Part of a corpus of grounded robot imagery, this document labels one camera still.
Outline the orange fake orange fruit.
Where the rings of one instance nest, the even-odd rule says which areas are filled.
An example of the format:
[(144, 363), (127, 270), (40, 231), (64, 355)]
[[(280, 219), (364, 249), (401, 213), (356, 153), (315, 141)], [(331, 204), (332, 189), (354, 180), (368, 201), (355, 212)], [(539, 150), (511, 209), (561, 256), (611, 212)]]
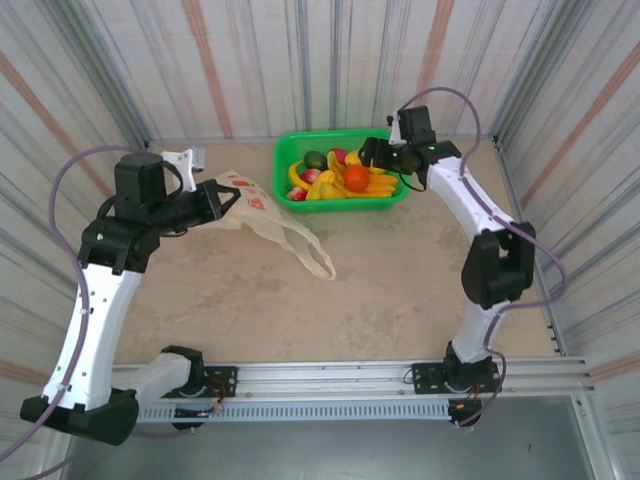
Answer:
[(347, 166), (343, 178), (346, 189), (351, 192), (362, 193), (369, 186), (369, 170), (360, 165)]

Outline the cream printed plastic bag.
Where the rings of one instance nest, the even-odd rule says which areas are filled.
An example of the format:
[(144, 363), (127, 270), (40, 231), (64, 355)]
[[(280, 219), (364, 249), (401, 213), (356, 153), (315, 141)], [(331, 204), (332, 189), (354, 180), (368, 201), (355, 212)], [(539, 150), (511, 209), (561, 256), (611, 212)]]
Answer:
[(281, 210), (255, 181), (234, 170), (217, 175), (215, 180), (221, 186), (237, 188), (240, 199), (222, 219), (201, 226), (200, 230), (240, 230), (247, 226), (258, 236), (295, 255), (315, 277), (327, 281), (337, 278), (333, 262), (318, 237)]

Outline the green plastic basket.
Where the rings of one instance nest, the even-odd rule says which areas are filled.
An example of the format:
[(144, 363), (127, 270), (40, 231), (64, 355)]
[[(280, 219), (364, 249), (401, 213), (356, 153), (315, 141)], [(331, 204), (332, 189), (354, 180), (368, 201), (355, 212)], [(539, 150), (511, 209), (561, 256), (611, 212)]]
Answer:
[(325, 130), (294, 132), (276, 140), (273, 150), (273, 193), (275, 199), (297, 214), (384, 210), (404, 200), (409, 190), (401, 182), (397, 184), (391, 197), (355, 198), (317, 201), (293, 201), (286, 195), (293, 188), (288, 170), (296, 161), (302, 160), (308, 151), (327, 153), (331, 147), (340, 147), (347, 152), (360, 148), (367, 137), (387, 139), (389, 132), (381, 128)]

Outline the yellow fake mango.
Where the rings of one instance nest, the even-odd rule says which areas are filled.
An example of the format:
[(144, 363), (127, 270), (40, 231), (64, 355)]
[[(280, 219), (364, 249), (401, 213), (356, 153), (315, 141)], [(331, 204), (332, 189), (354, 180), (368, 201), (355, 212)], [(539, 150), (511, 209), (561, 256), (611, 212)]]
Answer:
[(335, 173), (330, 170), (321, 172), (307, 191), (306, 201), (316, 201), (321, 199), (321, 187), (326, 184), (332, 184), (335, 179)]

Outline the yellow fake banana bunch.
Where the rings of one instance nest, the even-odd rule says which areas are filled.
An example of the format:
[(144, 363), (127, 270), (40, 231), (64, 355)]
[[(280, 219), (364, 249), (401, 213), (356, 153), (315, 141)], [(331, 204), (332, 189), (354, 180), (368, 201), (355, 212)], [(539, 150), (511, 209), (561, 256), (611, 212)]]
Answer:
[(367, 168), (369, 170), (369, 186), (362, 193), (351, 192), (344, 185), (343, 173), (347, 167), (339, 163), (335, 156), (329, 151), (327, 154), (327, 162), (331, 171), (335, 173), (333, 185), (339, 188), (346, 198), (389, 198), (397, 187), (398, 179), (384, 170), (375, 168)]

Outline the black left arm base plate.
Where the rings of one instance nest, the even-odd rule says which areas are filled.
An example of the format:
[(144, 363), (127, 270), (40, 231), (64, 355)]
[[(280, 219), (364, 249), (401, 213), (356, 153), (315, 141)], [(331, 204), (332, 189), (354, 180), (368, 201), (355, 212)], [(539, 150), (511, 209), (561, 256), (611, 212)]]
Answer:
[(238, 368), (234, 366), (206, 366), (203, 394), (209, 398), (226, 399), (236, 395)]

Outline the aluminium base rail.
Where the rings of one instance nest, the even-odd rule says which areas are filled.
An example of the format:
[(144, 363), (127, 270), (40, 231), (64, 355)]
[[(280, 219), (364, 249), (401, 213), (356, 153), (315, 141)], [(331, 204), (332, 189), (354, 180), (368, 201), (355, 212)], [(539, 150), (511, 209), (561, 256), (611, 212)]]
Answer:
[[(373, 400), (415, 395), (407, 361), (236, 363), (224, 393), (231, 400)], [(579, 357), (519, 357), (506, 363), (503, 397), (590, 395), (595, 387)]]

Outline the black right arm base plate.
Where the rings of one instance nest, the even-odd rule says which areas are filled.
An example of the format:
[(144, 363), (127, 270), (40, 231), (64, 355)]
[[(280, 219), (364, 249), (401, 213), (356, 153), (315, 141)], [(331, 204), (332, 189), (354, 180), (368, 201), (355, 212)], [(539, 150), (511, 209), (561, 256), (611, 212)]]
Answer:
[(492, 393), (498, 386), (500, 373), (497, 365), (481, 367), (469, 375), (451, 376), (443, 363), (415, 363), (411, 366), (412, 384), (417, 395), (467, 395), (472, 391)]

